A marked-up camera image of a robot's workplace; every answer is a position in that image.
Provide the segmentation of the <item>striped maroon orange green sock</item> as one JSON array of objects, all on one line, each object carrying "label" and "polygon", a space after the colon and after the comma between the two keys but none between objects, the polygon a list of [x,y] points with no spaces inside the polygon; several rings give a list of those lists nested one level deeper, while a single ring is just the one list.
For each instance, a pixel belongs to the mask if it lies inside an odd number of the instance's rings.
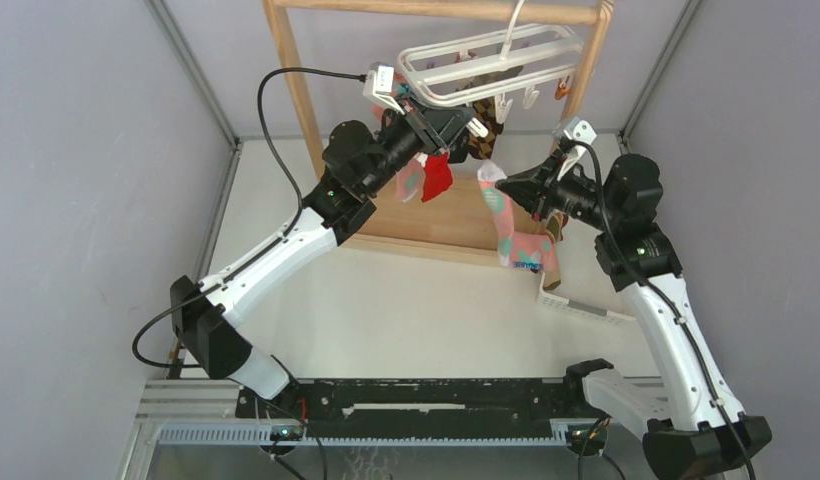
[{"label": "striped maroon orange green sock", "polygon": [[543,226],[545,231],[554,243],[561,242],[564,239],[563,231],[568,221],[569,216],[559,211],[552,213],[544,220]]}]

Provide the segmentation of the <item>red snowflake sock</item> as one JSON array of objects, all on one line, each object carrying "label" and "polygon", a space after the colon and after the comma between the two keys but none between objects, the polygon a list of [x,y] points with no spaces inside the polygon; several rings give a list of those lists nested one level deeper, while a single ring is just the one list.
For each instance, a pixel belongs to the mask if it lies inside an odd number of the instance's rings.
[{"label": "red snowflake sock", "polygon": [[424,163],[425,180],[421,201],[431,201],[446,192],[453,184],[453,176],[447,160],[449,153],[428,156]]}]

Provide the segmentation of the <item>pink sock with green patch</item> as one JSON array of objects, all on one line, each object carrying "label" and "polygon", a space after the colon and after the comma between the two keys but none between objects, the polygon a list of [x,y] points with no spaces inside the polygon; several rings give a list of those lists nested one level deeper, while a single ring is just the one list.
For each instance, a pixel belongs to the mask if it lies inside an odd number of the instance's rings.
[{"label": "pink sock with green patch", "polygon": [[422,189],[424,168],[417,160],[411,160],[395,177],[395,198],[403,203],[412,200]]}]

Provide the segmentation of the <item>white plastic clip hanger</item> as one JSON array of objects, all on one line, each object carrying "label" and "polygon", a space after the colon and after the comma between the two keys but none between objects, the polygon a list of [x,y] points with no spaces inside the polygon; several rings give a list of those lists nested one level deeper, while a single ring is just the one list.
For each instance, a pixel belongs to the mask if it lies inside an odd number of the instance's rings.
[{"label": "white plastic clip hanger", "polygon": [[520,24],[523,6],[515,3],[503,30],[401,51],[397,66],[413,93],[435,107],[491,99],[499,123],[510,113],[509,94],[522,93],[522,108],[532,108],[539,85],[574,74],[583,40],[568,26]]}]

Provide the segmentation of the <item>orange hanger clip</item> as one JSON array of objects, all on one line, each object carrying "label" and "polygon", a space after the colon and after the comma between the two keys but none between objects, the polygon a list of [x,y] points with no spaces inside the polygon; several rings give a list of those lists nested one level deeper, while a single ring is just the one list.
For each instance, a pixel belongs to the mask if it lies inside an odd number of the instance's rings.
[{"label": "orange hanger clip", "polygon": [[554,93],[556,100],[562,100],[569,95],[571,91],[571,83],[572,77],[570,75],[558,80]]}]

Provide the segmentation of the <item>white perforated plastic basket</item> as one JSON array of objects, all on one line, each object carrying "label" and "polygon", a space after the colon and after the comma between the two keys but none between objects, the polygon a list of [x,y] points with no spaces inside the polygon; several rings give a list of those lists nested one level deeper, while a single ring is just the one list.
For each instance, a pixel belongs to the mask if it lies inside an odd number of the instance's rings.
[{"label": "white perforated plastic basket", "polygon": [[635,323],[636,319],[633,316],[607,310],[604,308],[589,305],[583,302],[578,302],[552,292],[546,291],[543,288],[546,274],[541,274],[541,280],[538,288],[536,301],[539,305],[555,310],[566,312],[567,314],[578,315],[591,320],[601,321],[611,325],[621,325],[624,323]]}]

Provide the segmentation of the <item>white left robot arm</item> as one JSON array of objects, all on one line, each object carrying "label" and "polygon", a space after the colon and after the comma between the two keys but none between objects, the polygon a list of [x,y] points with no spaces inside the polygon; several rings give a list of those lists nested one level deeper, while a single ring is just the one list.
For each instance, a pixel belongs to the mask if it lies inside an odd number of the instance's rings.
[{"label": "white left robot arm", "polygon": [[323,175],[276,232],[219,272],[196,282],[183,276],[171,286],[172,329],[198,367],[251,390],[276,417],[296,409],[299,392],[286,369],[240,328],[275,286],[357,233],[375,213],[379,191],[418,154],[451,147],[475,113],[408,98],[402,112],[384,117],[378,132],[357,120],[332,130]]}]

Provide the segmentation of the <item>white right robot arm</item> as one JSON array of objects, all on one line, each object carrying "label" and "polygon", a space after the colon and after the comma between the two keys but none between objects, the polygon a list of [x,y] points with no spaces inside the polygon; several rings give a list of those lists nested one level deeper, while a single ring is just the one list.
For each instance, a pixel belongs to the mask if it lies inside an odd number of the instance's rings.
[{"label": "white right robot arm", "polygon": [[656,222],[657,164],[624,154],[589,178],[553,156],[495,186],[534,216],[558,211],[597,230],[597,261],[643,331],[666,394],[647,395],[607,361],[590,360],[567,369],[568,410],[588,416],[597,409],[625,427],[659,479],[752,472],[772,432],[733,393],[697,324],[681,263]]}]

